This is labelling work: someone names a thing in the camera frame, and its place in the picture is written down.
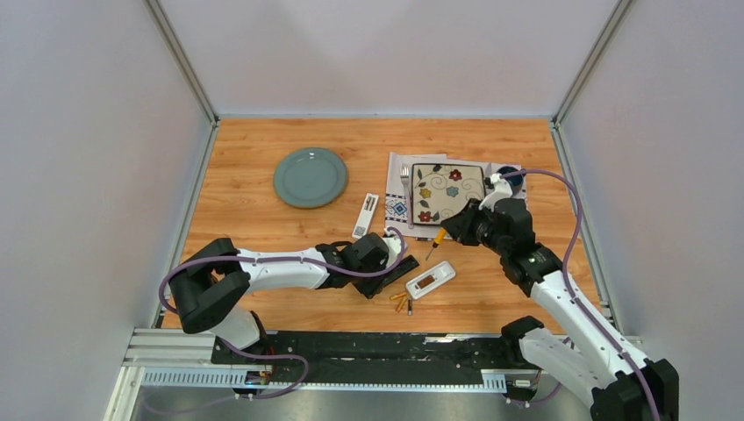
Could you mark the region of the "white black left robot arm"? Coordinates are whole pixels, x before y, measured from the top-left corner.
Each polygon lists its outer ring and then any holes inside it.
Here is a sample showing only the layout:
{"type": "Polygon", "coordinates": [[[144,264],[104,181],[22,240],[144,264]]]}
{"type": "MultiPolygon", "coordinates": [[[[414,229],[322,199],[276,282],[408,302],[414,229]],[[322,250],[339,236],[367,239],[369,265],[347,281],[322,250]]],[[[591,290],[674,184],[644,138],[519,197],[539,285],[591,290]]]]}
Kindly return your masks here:
{"type": "Polygon", "coordinates": [[[319,244],[297,252],[259,253],[234,246],[229,238],[213,240],[173,268],[162,286],[174,302],[188,334],[209,331],[222,322],[249,293],[274,289],[376,288],[403,258],[407,245],[388,228],[354,242],[319,244]]]}

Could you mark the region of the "long white remote control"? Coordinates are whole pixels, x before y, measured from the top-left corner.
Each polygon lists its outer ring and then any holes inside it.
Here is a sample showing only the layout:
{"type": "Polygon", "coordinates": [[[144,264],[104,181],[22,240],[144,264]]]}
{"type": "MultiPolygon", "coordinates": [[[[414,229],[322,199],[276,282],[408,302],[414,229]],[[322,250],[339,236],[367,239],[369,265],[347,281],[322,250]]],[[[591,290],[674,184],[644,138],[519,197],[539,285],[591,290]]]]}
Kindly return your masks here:
{"type": "Polygon", "coordinates": [[[361,239],[368,233],[376,211],[378,200],[379,196],[376,194],[368,193],[365,196],[351,234],[353,239],[361,239]]]}

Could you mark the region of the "short white remote control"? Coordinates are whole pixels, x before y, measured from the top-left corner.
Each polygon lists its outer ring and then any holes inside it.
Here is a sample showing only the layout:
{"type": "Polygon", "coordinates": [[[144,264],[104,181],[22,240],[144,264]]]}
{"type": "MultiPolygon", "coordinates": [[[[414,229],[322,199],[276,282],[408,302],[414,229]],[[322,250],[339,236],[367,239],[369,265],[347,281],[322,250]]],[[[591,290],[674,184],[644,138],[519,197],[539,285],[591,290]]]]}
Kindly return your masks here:
{"type": "Polygon", "coordinates": [[[456,277],[456,272],[448,261],[442,261],[421,275],[409,280],[405,289],[413,300],[430,294],[456,277]]]}

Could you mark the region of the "yellow handled screwdriver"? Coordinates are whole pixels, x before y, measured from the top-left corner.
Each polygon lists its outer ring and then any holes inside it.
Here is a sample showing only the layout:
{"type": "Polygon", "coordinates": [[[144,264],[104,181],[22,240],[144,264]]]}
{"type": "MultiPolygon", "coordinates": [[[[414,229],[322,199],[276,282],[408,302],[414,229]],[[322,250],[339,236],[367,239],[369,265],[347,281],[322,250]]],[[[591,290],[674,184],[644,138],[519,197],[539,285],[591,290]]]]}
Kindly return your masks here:
{"type": "Polygon", "coordinates": [[[434,253],[434,251],[441,245],[441,243],[446,238],[446,236],[447,236],[447,230],[445,228],[441,227],[439,229],[438,233],[437,233],[437,236],[433,239],[432,246],[431,246],[429,252],[427,253],[427,255],[425,257],[425,260],[429,260],[430,259],[430,257],[434,253]]]}

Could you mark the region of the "black remote control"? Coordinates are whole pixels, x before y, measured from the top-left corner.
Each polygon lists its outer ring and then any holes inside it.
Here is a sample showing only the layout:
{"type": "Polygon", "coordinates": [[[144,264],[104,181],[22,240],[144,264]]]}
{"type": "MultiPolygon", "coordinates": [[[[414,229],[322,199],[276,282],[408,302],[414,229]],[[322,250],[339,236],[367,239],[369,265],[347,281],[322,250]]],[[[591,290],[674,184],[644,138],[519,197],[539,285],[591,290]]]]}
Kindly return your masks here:
{"type": "Polygon", "coordinates": [[[419,267],[418,260],[413,255],[408,255],[388,274],[384,275],[382,280],[373,289],[373,295],[379,294],[384,288],[394,281],[410,273],[413,269],[419,267]]]}

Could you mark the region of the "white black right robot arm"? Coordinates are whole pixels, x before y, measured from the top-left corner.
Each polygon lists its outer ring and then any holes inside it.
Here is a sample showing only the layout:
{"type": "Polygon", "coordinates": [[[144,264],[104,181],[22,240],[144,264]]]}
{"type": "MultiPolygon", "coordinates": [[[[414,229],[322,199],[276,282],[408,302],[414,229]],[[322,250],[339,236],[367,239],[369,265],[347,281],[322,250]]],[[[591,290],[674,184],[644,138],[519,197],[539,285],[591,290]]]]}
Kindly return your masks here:
{"type": "Polygon", "coordinates": [[[668,360],[650,360],[587,302],[564,261],[537,241],[524,201],[506,198],[488,208],[472,199],[440,226],[464,246],[496,253],[507,279],[546,310],[573,343],[562,343],[536,318],[523,317],[502,328],[505,363],[548,371],[594,420],[679,418],[676,369],[668,360]]]}

